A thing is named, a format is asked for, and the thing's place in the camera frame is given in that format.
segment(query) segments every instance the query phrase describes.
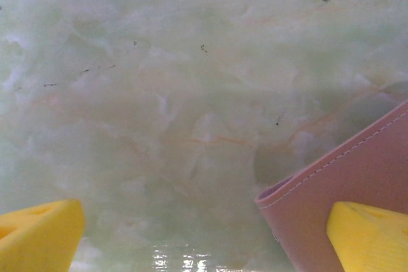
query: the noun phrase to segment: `pink leather folder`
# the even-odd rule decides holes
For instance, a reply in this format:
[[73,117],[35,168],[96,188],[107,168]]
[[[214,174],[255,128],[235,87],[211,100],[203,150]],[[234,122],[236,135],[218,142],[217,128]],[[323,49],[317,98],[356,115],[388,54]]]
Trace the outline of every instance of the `pink leather folder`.
[[344,271],[326,235],[337,201],[408,213],[408,101],[255,199],[301,272]]

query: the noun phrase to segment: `white stitching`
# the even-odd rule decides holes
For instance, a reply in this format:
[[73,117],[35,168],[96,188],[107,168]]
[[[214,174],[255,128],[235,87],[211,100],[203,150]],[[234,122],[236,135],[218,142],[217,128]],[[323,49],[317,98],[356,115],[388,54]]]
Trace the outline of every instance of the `white stitching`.
[[328,162],[327,164],[325,164],[324,166],[320,167],[318,170],[316,170],[315,172],[313,172],[311,175],[307,176],[306,178],[304,178],[302,181],[300,181],[299,183],[297,183],[294,187],[292,187],[291,189],[288,190],[287,193],[285,193],[283,196],[281,196],[280,198],[276,199],[274,202],[266,205],[266,206],[261,206],[259,207],[260,210],[263,210],[265,208],[271,207],[273,206],[275,203],[279,202],[281,199],[283,199],[284,197],[286,197],[288,194],[290,194],[292,191],[294,191],[296,188],[299,187],[299,185],[303,184],[304,182],[306,182],[309,178],[312,178],[314,175],[318,174],[319,172],[321,172],[323,169],[327,168],[328,166],[330,166],[331,164],[333,164],[335,161],[337,161],[338,159],[342,158],[343,156],[347,155],[348,153],[350,153],[351,151],[353,151],[355,148],[359,147],[360,145],[362,145],[363,143],[365,143],[367,140],[369,140],[370,138],[373,138],[375,135],[379,134],[381,131],[385,130],[387,127],[389,127],[391,124],[393,124],[394,122],[396,122],[397,120],[399,120],[401,117],[403,117],[406,113],[408,113],[408,111],[405,111],[403,114],[399,115],[396,119],[388,122],[386,125],[384,125],[382,128],[380,128],[378,131],[376,131],[375,133],[371,134],[370,136],[368,136],[367,138],[365,138],[364,140],[361,140],[359,143],[355,144],[354,146],[352,146],[349,150],[343,152],[342,154],[340,154],[339,156],[335,157],[334,159],[332,159],[330,162]]

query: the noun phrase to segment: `marble surface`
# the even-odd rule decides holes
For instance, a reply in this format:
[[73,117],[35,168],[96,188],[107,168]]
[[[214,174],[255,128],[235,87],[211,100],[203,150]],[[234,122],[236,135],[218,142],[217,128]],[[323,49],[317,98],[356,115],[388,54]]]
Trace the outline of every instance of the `marble surface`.
[[408,97],[407,0],[0,0],[0,213],[80,271],[293,271],[253,199]]

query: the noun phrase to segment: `glossy floor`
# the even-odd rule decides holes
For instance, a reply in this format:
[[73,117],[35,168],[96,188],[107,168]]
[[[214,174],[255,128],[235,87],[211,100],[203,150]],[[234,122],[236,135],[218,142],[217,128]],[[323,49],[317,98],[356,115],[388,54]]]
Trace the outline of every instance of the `glossy floor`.
[[0,0],[0,213],[72,272],[292,271],[253,199],[408,97],[407,0]]

